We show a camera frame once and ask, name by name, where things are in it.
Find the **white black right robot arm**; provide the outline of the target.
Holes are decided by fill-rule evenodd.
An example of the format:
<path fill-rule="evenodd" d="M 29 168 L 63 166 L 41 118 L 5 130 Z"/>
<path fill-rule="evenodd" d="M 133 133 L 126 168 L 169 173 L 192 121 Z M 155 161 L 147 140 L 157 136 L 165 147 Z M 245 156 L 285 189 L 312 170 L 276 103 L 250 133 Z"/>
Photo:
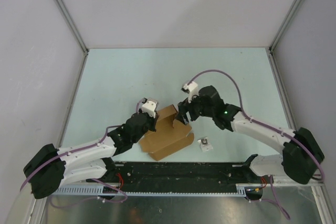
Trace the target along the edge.
<path fill-rule="evenodd" d="M 257 123 L 244 116 L 242 108 L 225 103 L 213 86 L 199 88 L 191 82 L 182 86 L 188 97 L 178 103 L 178 121 L 187 125 L 200 116 L 213 120 L 221 130 L 229 130 L 254 138 L 277 151 L 281 156 L 254 154 L 242 169 L 243 179 L 254 183 L 265 175 L 273 175 L 279 166 L 283 173 L 300 184 L 307 184 L 314 176 L 324 154 L 312 133 L 301 127 L 298 130 Z"/>

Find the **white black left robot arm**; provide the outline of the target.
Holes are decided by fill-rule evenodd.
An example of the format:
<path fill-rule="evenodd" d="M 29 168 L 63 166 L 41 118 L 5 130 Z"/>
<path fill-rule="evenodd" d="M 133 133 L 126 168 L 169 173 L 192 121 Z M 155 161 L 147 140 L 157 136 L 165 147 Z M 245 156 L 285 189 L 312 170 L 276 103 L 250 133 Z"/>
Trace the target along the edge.
<path fill-rule="evenodd" d="M 100 140 L 68 148 L 47 144 L 24 167 L 24 183 L 30 184 L 35 199 L 42 199 L 80 180 L 110 182 L 116 175 L 111 158 L 130 150 L 148 131 L 155 131 L 157 120 L 157 113 L 139 111 L 124 124 L 108 127 Z"/>

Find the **brown cardboard box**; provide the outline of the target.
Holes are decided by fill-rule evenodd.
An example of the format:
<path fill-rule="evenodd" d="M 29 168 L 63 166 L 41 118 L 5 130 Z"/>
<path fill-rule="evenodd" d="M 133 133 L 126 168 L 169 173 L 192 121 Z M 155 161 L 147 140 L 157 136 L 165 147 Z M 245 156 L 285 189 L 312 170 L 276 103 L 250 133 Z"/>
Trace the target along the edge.
<path fill-rule="evenodd" d="M 139 141 L 141 150 L 155 161 L 182 150 L 194 141 L 192 127 L 178 121 L 176 116 L 177 110 L 174 105 L 159 110 L 156 131 L 148 131 Z"/>

